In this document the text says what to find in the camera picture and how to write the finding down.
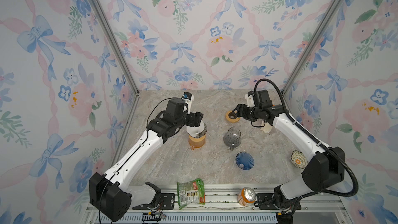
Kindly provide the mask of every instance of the green snack bag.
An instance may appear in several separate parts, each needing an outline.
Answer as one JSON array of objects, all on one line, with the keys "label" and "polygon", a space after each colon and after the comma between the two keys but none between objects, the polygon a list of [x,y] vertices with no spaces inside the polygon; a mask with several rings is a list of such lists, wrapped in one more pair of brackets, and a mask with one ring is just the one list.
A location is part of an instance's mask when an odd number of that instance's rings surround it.
[{"label": "green snack bag", "polygon": [[187,183],[177,182],[177,194],[180,210],[191,202],[205,204],[205,184],[200,178]]}]

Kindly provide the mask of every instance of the floral wallpaper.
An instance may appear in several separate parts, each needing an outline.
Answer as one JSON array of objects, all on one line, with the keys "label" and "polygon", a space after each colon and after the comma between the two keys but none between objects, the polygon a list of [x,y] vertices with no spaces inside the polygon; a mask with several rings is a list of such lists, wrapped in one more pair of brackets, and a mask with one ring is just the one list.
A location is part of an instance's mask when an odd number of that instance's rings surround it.
[{"label": "floral wallpaper", "polygon": [[397,0],[344,0],[287,94],[297,121],[345,151],[355,224],[398,223],[397,35]]},{"label": "floral wallpaper", "polygon": [[79,223],[134,94],[87,0],[0,6],[0,224]]},{"label": "floral wallpaper", "polygon": [[[99,1],[140,90],[252,89],[264,77],[283,87],[330,4],[330,0]],[[329,34],[322,45],[332,38]],[[330,52],[322,49],[318,56]]]}]

